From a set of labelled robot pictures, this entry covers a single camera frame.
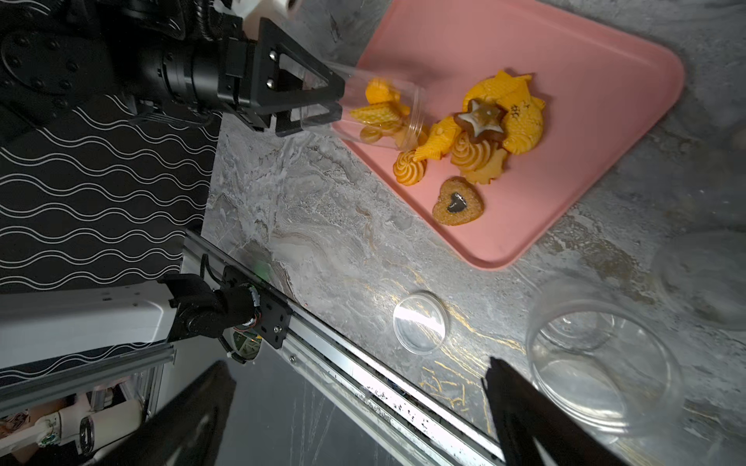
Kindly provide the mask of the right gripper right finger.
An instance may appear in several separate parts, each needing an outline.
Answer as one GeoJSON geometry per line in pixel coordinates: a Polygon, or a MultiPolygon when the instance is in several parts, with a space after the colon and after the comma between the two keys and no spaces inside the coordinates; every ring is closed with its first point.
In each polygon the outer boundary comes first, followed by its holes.
{"type": "Polygon", "coordinates": [[[506,361],[492,357],[482,380],[507,465],[623,465],[506,361]]]}

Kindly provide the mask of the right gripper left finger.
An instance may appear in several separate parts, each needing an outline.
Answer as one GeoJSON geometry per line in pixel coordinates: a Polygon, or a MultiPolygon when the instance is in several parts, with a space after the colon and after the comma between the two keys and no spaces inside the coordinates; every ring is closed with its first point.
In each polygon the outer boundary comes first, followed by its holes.
{"type": "Polygon", "coordinates": [[[214,465],[235,388],[227,363],[215,362],[99,463],[214,465]]]}

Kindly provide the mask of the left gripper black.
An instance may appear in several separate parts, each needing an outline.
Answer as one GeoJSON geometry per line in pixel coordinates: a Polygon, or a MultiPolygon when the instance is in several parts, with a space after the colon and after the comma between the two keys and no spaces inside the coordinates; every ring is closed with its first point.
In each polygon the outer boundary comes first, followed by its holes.
{"type": "Polygon", "coordinates": [[[343,117],[337,102],[345,80],[264,17],[256,42],[256,110],[251,108],[247,41],[160,41],[139,52],[139,114],[178,127],[206,126],[232,114],[264,131],[276,114],[275,134],[333,135],[343,117]]]}

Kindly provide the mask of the clear cookie jar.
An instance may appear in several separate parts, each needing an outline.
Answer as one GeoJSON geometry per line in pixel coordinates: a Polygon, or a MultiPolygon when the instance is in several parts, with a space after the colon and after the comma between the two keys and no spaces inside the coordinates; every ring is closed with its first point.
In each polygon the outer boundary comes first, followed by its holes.
{"type": "Polygon", "coordinates": [[[683,375],[672,351],[591,283],[563,278],[538,289],[526,357],[534,386],[598,435],[643,436],[681,412],[683,375]]]}
{"type": "Polygon", "coordinates": [[[390,74],[328,62],[345,80],[345,93],[337,101],[343,116],[333,125],[341,140],[378,148],[410,151],[427,139],[425,91],[390,74]]]}

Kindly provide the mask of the brown star cookie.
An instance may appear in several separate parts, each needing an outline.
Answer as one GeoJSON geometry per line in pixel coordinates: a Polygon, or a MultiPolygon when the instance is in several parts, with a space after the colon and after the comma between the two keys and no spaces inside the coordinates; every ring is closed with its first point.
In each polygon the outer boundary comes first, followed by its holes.
{"type": "Polygon", "coordinates": [[[501,143],[507,137],[502,121],[507,112],[497,106],[479,99],[471,99],[467,110],[454,115],[454,121],[467,133],[472,144],[484,141],[501,143]]]}

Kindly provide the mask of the brown heart cookie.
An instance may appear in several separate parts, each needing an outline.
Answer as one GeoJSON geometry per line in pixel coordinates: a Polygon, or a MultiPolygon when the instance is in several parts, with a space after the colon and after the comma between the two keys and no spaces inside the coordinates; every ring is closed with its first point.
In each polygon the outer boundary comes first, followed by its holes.
{"type": "Polygon", "coordinates": [[[479,192],[462,177],[453,177],[443,183],[432,208],[433,218],[446,226],[471,223],[484,212],[485,206],[479,192]]]}

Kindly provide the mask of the large orange fish cookie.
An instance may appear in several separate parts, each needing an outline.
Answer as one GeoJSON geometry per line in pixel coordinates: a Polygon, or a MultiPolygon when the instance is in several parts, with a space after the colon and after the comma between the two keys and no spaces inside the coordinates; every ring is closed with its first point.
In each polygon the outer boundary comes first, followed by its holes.
{"type": "Polygon", "coordinates": [[[471,99],[479,99],[507,112],[502,121],[507,137],[502,145],[511,155],[522,155],[533,150],[544,133],[543,110],[546,103],[530,93],[528,84],[531,80],[531,75],[514,77],[501,70],[495,77],[476,83],[462,100],[465,111],[471,99]]]}

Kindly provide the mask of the orange leaf cookie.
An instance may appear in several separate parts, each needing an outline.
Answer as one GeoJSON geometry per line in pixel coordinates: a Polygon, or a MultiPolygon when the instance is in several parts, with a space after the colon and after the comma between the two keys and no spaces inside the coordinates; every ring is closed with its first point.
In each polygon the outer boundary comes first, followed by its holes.
{"type": "Polygon", "coordinates": [[[497,180],[504,172],[505,160],[509,157],[509,152],[505,149],[493,151],[489,161],[482,167],[473,171],[464,171],[462,176],[470,184],[490,184],[497,180]]]}

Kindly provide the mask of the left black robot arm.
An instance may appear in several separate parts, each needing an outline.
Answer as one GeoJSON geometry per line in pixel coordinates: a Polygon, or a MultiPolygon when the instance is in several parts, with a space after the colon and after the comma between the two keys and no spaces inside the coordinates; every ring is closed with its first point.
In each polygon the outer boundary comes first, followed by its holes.
{"type": "Polygon", "coordinates": [[[201,127],[215,114],[253,130],[299,132],[293,112],[337,122],[342,77],[269,17],[244,30],[254,1],[5,1],[1,141],[89,100],[118,95],[131,122],[201,127]]]}

